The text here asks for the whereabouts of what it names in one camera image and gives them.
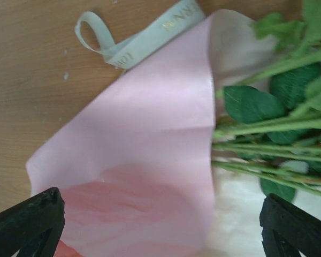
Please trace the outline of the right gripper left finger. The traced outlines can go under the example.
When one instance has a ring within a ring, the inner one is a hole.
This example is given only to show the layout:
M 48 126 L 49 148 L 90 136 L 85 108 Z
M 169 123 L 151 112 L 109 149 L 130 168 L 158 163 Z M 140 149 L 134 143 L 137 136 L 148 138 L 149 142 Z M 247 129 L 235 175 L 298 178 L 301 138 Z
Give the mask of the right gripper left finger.
M 53 256 L 65 225 L 64 200 L 49 188 L 0 213 L 0 256 Z

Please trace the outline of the cream printed ribbon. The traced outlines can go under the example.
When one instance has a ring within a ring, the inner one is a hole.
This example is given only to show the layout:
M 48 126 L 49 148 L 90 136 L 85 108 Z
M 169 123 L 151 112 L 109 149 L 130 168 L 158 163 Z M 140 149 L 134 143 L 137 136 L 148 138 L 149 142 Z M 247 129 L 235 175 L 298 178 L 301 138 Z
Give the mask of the cream printed ribbon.
M 179 1 L 144 30 L 119 43 L 115 43 L 104 21 L 93 12 L 84 12 L 74 31 L 80 43 L 100 54 L 105 63 L 129 70 L 204 19 L 205 14 L 196 1 Z M 98 50 L 93 49 L 81 35 L 84 22 L 93 30 L 100 47 Z

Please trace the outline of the artificial flower bunch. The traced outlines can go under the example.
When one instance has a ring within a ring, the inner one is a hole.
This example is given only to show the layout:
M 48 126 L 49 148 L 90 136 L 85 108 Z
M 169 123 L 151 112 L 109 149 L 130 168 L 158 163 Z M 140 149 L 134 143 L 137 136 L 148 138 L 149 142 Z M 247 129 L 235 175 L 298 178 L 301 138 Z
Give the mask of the artificial flower bunch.
M 273 36 L 280 58 L 215 92 L 226 115 L 212 149 L 238 159 L 211 164 L 255 176 L 263 194 L 289 202 L 298 190 L 321 196 L 321 1 L 303 1 L 300 20 L 272 12 L 249 27 L 258 41 Z

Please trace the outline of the pink bouquet wrapping paper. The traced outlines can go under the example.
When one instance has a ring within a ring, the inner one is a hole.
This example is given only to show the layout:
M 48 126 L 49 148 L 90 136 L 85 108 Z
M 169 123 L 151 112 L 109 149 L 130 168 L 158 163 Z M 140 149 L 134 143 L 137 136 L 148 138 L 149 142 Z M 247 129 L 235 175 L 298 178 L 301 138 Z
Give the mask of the pink bouquet wrapping paper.
M 220 10 L 129 70 L 27 162 L 32 194 L 59 188 L 65 227 L 56 256 L 266 256 L 263 194 L 252 175 L 214 168 L 226 115 L 215 92 L 280 58 L 273 36 Z M 321 196 L 290 202 L 321 221 Z

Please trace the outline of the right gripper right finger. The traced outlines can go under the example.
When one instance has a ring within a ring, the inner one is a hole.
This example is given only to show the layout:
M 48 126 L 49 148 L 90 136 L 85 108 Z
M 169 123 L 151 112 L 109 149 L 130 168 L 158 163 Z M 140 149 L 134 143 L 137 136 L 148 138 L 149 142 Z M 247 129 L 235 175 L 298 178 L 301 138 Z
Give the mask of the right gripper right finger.
M 259 216 L 266 256 L 321 256 L 321 221 L 269 194 Z

